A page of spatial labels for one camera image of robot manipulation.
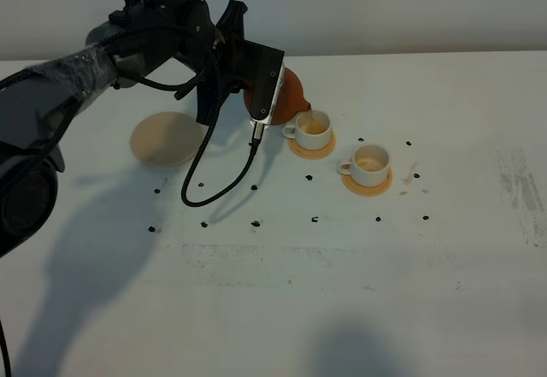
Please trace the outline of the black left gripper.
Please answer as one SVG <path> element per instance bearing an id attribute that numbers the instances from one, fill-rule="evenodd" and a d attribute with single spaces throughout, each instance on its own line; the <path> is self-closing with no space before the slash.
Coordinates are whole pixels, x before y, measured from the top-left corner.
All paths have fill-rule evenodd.
<path id="1" fill-rule="evenodd" d="M 256 83 L 258 68 L 265 54 L 265 45 L 244 38 L 246 12 L 245 3 L 230 0 L 215 25 L 212 50 L 221 74 L 221 104 L 231 93 L 251 88 Z M 217 77 L 211 67 L 197 85 L 198 124 L 209 126 L 212 123 L 217 103 Z"/>

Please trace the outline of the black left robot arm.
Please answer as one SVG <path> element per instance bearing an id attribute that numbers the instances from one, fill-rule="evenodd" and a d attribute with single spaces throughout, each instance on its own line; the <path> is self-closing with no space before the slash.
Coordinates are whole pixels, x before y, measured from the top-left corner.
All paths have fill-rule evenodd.
<path id="1" fill-rule="evenodd" d="M 202 0 L 124 0 L 91 31 L 86 46 L 1 82 L 1 251 L 29 239 L 50 216 L 59 143 L 74 118 L 109 88 L 136 84 L 197 93 L 197 121 L 213 127 L 227 97 L 255 94 L 257 128 L 271 119 L 284 54 L 244 37 L 244 3 L 231 1 L 213 22 Z"/>

